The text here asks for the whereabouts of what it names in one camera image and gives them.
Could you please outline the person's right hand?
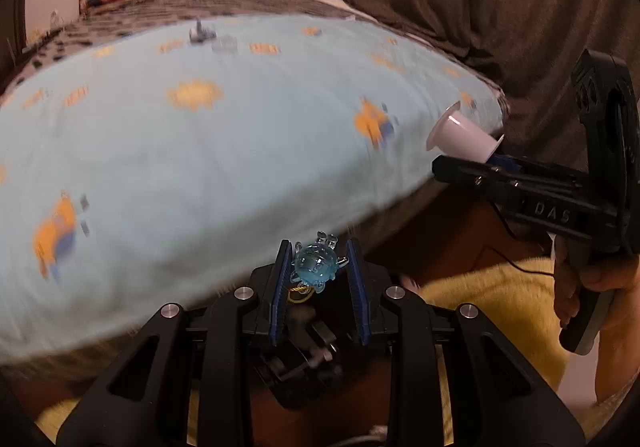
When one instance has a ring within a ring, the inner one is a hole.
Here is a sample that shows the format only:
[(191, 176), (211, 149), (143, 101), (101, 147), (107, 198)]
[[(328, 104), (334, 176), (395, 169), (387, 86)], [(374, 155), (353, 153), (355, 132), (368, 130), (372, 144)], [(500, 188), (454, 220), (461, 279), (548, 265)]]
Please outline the person's right hand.
[(578, 266), (570, 259), (573, 241), (556, 237), (554, 241), (554, 311), (566, 326), (579, 309), (578, 288), (594, 292), (613, 291), (614, 297), (603, 330), (622, 332), (639, 327), (639, 258), (613, 259), (594, 265)]

